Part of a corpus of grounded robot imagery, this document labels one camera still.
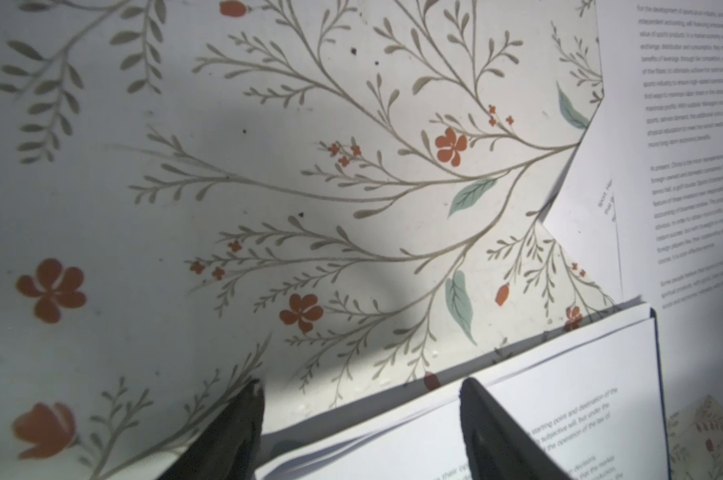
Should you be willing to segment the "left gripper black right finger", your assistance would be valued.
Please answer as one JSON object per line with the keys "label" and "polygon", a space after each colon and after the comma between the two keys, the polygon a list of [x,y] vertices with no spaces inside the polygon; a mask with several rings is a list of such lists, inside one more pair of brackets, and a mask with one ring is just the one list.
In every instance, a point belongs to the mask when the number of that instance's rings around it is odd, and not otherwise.
{"label": "left gripper black right finger", "polygon": [[467,378],[461,384],[459,417],[471,477],[569,479],[475,378]]}

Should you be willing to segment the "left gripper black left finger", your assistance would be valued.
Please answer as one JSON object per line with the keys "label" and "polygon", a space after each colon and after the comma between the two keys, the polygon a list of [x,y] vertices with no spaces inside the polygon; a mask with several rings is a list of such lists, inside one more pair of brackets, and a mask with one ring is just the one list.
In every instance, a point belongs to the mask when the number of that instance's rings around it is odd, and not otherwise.
{"label": "left gripper black left finger", "polygon": [[254,379],[158,479],[253,479],[264,414],[263,383]]}

